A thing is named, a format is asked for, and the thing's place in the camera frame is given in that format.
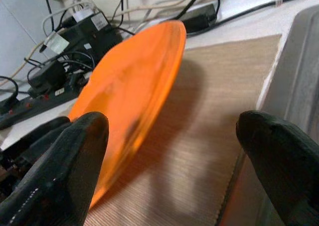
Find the power adapter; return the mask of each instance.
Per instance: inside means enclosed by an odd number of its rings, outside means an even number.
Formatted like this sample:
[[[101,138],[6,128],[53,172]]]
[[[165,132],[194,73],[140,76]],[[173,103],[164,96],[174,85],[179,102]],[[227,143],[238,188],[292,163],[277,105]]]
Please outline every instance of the power adapter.
[[[47,91],[59,89],[66,81],[65,70],[59,61],[55,60],[44,65],[29,80],[31,88],[29,94],[33,98],[44,94]]]
[[[185,25],[186,33],[197,32],[210,27],[216,22],[216,10],[211,3],[185,13],[180,20]]]

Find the white cable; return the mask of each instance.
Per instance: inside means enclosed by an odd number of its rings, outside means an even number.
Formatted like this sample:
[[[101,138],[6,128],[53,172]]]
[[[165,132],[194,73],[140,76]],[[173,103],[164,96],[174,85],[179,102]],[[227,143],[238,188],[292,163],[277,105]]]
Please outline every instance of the white cable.
[[[43,41],[38,43],[37,45],[34,46],[34,48],[32,48],[31,52],[29,53],[29,55],[26,56],[26,60],[29,60],[32,55],[35,53],[35,51],[42,46]],[[14,78],[27,64],[27,61],[24,61],[20,67],[17,68],[17,70],[9,77],[9,78]],[[3,86],[4,84],[6,84],[8,82],[8,80],[3,80],[0,82],[0,86]]]
[[[126,0],[126,9],[129,9],[129,0]],[[129,20],[129,27],[131,26],[131,16],[130,12],[128,12],[128,20]]]
[[[154,5],[158,5],[158,4],[165,3],[165,2],[171,2],[171,1],[177,1],[177,0],[160,0],[160,1],[156,2],[156,3],[154,3]],[[171,7],[164,8],[161,12],[170,10],[170,9],[172,9],[173,7],[176,7],[176,6],[174,5],[174,6],[171,6]],[[148,17],[149,17],[149,15],[151,14],[151,11],[152,11],[152,10],[153,10],[153,9],[149,9],[149,10],[147,11],[147,13],[145,14],[144,18],[143,18],[138,24],[135,25],[135,27],[133,28],[133,33],[139,32],[139,31],[141,30],[141,26],[143,25],[143,23],[145,23],[145,22],[147,22],[147,21],[151,21],[151,20],[157,19],[157,16],[158,16],[158,14],[159,14],[160,12],[158,12],[158,13],[156,14],[156,16],[154,16],[153,18],[148,19]]]
[[[71,5],[68,6],[68,7],[62,8],[62,9],[60,9],[60,10],[57,11],[57,12],[54,12],[54,13],[52,13],[52,14],[49,14],[49,15],[48,15],[47,17],[45,17],[45,19],[42,21],[42,29],[43,29],[43,32],[45,33],[45,35],[48,36],[47,33],[45,32],[45,22],[47,22],[48,19],[50,19],[52,16],[55,16],[55,15],[57,15],[57,14],[59,14],[59,13],[64,12],[65,10],[68,10],[68,9],[73,8],[73,7],[75,7],[75,6],[78,6],[78,5],[80,5],[80,4],[92,4],[94,7],[96,7],[95,4],[92,3],[92,2],[81,1],[81,2],[77,2],[77,3],[71,4]]]
[[[116,16],[120,16],[122,14],[125,14],[125,13],[129,13],[129,12],[132,12],[132,11],[138,11],[138,10],[148,10],[148,9],[154,9],[154,8],[166,8],[166,7],[171,7],[171,6],[176,6],[176,5],[179,5],[181,3],[183,3],[185,0],[179,0],[175,3],[170,3],[170,4],[162,4],[162,5],[143,5],[143,6],[138,6],[138,7],[135,7],[135,8],[131,8],[131,9],[126,9],[124,11],[121,11],[119,13],[117,13],[115,15]]]

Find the white countertop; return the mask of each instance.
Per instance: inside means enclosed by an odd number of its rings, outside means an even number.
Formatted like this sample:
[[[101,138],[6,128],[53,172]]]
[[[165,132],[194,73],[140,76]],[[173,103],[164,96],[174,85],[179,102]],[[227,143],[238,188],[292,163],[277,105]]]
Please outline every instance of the white countertop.
[[[295,0],[285,3],[280,7],[266,8],[264,10],[258,11],[257,13],[244,16],[238,20],[234,20],[230,23],[222,25],[219,28],[211,30],[207,33],[188,38],[186,41],[186,49],[281,34],[282,38],[280,40],[279,51],[277,54],[278,59],[296,14],[301,10],[314,6],[318,3],[319,0]],[[227,17],[232,14],[225,13],[224,15]],[[273,70],[271,73],[269,73],[269,77],[265,80],[264,88],[260,95],[260,100],[257,103],[257,108],[259,108],[262,104],[263,97],[267,92],[276,62],[277,60],[274,63]],[[68,115],[68,112],[75,101],[76,100],[72,100],[70,102],[64,103],[56,108],[0,131],[0,148],[2,150],[8,148],[23,135],[27,134],[40,124],[43,124],[58,116]]]

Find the gray metal surface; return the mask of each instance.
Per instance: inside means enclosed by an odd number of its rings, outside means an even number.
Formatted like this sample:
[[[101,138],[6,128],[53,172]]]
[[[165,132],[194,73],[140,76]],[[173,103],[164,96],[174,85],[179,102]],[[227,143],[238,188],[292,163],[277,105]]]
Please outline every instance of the gray metal surface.
[[[296,16],[262,110],[298,125],[319,143],[318,86],[319,5]],[[222,225],[283,225],[247,157]]]

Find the electrical cord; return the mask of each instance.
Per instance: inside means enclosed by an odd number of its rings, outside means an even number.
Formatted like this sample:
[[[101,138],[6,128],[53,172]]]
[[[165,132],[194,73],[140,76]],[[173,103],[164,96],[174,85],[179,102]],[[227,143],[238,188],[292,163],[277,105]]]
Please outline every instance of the electrical cord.
[[[19,91],[19,86],[16,83],[16,81],[13,80],[12,78],[9,78],[9,77],[6,77],[6,76],[0,76],[0,78],[6,79],[7,81],[10,81],[10,82],[12,82],[14,84],[14,92],[12,93],[11,97],[9,97],[8,99],[16,98],[16,96],[18,96],[18,91]]]
[[[32,61],[32,62],[35,62],[35,63],[38,63],[38,64],[41,63],[41,62],[39,62],[39,61],[37,61],[37,60],[34,60],[34,59],[32,59],[32,58],[29,58],[29,61]]]
[[[62,63],[62,64],[63,63],[76,63],[76,64],[78,64],[80,66],[83,66],[83,67],[87,68],[88,72],[93,70],[93,68],[90,67],[89,65],[87,65],[85,63],[81,63],[79,61],[75,61],[75,60],[63,60],[63,61],[60,61],[60,63]]]
[[[126,0],[126,9],[129,9],[129,0]],[[129,20],[129,26],[131,26],[131,15],[128,12],[128,20]]]
[[[118,11],[120,6],[121,6],[121,11],[123,11],[124,10],[124,0],[120,0],[119,4],[116,6],[115,11],[114,11],[113,16],[112,16],[112,19],[111,19],[111,22],[114,20],[116,12]],[[120,24],[119,24],[118,27],[120,27],[122,25],[123,20],[124,20],[124,15],[122,14],[121,15],[121,21],[120,21]]]
[[[122,30],[122,31],[124,31],[126,33],[129,33],[130,35],[135,35],[133,32],[131,32],[131,31],[127,30],[127,29],[124,29],[124,28],[121,28],[121,27],[115,27],[115,28],[117,28],[119,30]]]
[[[176,1],[176,0],[160,0],[160,1],[156,2],[155,4],[161,4],[161,3],[170,2],[170,1]],[[151,14],[151,11],[153,10],[153,9],[149,9],[149,10],[147,11],[147,13],[144,15],[144,18],[143,18],[138,24],[135,25],[135,27],[133,28],[132,32],[138,33],[138,32],[141,30],[141,28],[143,27],[143,24],[144,24],[144,23],[147,23],[147,22],[150,22],[150,21],[152,21],[152,20],[154,20],[154,19],[157,19],[157,18],[158,18],[158,15],[159,15],[160,13],[165,12],[165,11],[168,11],[168,10],[170,10],[170,9],[172,9],[172,8],[178,8],[178,9],[180,9],[180,8],[184,8],[184,7],[183,7],[183,6],[179,6],[179,7],[176,7],[176,6],[167,7],[167,8],[165,8],[165,9],[159,11],[153,18],[149,18],[149,19],[148,19],[149,15]]]
[[[196,0],[191,0],[187,5],[186,7],[176,16],[174,17],[173,19],[180,19],[187,11],[188,9],[194,4]]]
[[[27,62],[28,64],[32,65],[32,66],[37,66],[35,63],[32,63],[30,60],[27,60],[26,58],[24,58],[25,62]]]
[[[59,25],[58,25],[58,27],[55,29],[55,32],[58,30],[58,28],[61,28],[62,22],[63,22],[63,18],[64,18],[64,16],[65,16],[65,14],[67,13],[67,11],[68,11],[68,10],[65,10],[65,11],[63,12],[63,14],[61,15],[60,21],[59,21]]]
[[[49,14],[49,15],[48,15],[46,18],[44,18],[44,20],[42,21],[42,30],[43,30],[44,34],[45,34],[46,36],[48,36],[48,34],[47,34],[46,31],[45,31],[45,23],[47,22],[48,19],[50,19],[51,17],[53,17],[53,16],[55,16],[55,15],[57,15],[57,14],[60,14],[60,13],[64,12],[65,10],[68,10],[68,9],[70,9],[70,8],[73,8],[73,7],[78,6],[78,5],[81,5],[81,4],[91,4],[91,5],[93,5],[95,8],[97,8],[97,7],[95,6],[95,4],[92,3],[92,2],[80,1],[80,2],[77,2],[77,3],[71,4],[71,5],[68,6],[68,7],[62,8],[62,9],[60,9],[60,10],[57,11],[57,12],[54,12],[54,13],[52,13],[52,14]]]
[[[49,3],[49,0],[45,0],[46,5],[48,6],[48,10],[49,10],[49,14],[52,14],[52,10],[51,10],[51,6]],[[54,31],[54,20],[53,20],[53,16],[50,18],[51,19],[51,27],[52,27],[52,31]]]
[[[126,9],[124,11],[121,11],[119,13],[117,13],[115,15],[115,17],[120,16],[122,14],[125,13],[129,13],[129,12],[133,12],[133,11],[138,11],[138,10],[149,10],[149,9],[156,9],[156,8],[166,8],[166,7],[171,7],[171,6],[177,6],[181,3],[183,3],[185,0],[179,0],[177,2],[174,3],[170,3],[170,4],[158,4],[158,5],[143,5],[143,6],[138,6],[135,8],[131,8],[131,9]]]
[[[15,90],[10,90],[10,89],[0,89],[1,93],[15,93]],[[19,94],[26,94],[29,95],[28,92],[24,92],[24,91],[18,91]]]
[[[29,55],[25,57],[25,59],[29,60],[29,59],[32,57],[32,55],[35,53],[35,51],[36,51],[40,46],[42,46],[42,44],[43,44],[43,42],[40,42],[40,43],[38,43],[37,45],[35,45],[34,48],[32,48],[32,50],[31,50],[31,52],[29,53]],[[9,78],[11,78],[11,79],[14,78],[14,77],[26,66],[26,64],[27,64],[27,62],[24,61],[24,62],[21,64],[21,66],[18,67],[18,68],[16,69],[16,71],[15,71],[11,76],[9,76]],[[4,80],[4,81],[2,81],[2,82],[0,82],[0,87],[3,86],[4,84],[6,84],[7,82],[8,82],[7,79]]]
[[[218,12],[219,12],[219,8],[220,8],[220,0],[217,0],[217,8],[216,8],[216,13],[215,13],[216,18],[217,18]]]
[[[92,67],[89,66],[90,69],[94,69],[95,68],[95,61],[94,61],[94,58],[92,57],[91,54],[89,53],[83,53],[83,52],[80,52],[80,51],[69,51],[69,52],[65,52],[65,53],[61,53],[61,54],[58,54],[50,59],[47,59],[45,60],[44,62],[38,64],[37,66],[35,66],[34,68],[30,69],[30,71],[28,72],[28,75],[27,75],[27,79],[28,79],[28,76],[30,75],[30,72],[32,72],[35,68],[41,68],[42,66],[52,62],[52,61],[55,61],[55,60],[58,60],[59,58],[63,57],[63,56],[67,56],[68,55],[73,55],[73,54],[79,54],[79,55],[82,55],[82,56],[85,56],[86,58],[90,59],[91,62],[92,62]]]
[[[205,33],[207,31],[210,31],[212,29],[215,29],[227,22],[230,22],[234,19],[237,19],[237,18],[240,18],[244,15],[247,15],[247,14],[250,14],[250,13],[253,13],[255,11],[258,11],[260,9],[263,9],[263,8],[266,8],[266,7],[270,7],[270,6],[276,6],[279,2],[282,2],[282,3],[285,3],[285,2],[290,2],[290,1],[293,1],[293,0],[274,0],[274,1],[271,1],[271,2],[268,2],[268,3],[264,3],[264,4],[261,4],[261,5],[258,5],[256,7],[253,7],[253,8],[250,8],[246,11],[243,11],[241,13],[238,13],[238,14],[235,14],[229,18],[226,18],[222,21],[219,21],[219,22],[216,22],[214,24],[212,24],[211,26],[209,26],[208,28],[205,28],[205,29],[202,29],[202,30],[199,30],[199,31],[196,31],[196,32],[192,32],[192,33],[188,33],[187,36],[196,36],[196,35],[199,35],[199,34],[202,34],[202,33]]]
[[[31,87],[32,87],[32,83],[31,83],[31,81],[30,81],[29,76],[30,76],[30,73],[31,73],[34,69],[36,69],[36,68],[41,69],[40,66],[34,66],[33,68],[31,68],[31,69],[28,71],[28,73],[27,73],[27,75],[26,75],[26,78],[27,78],[27,80],[28,80],[28,83],[29,83],[29,85],[30,85]]]

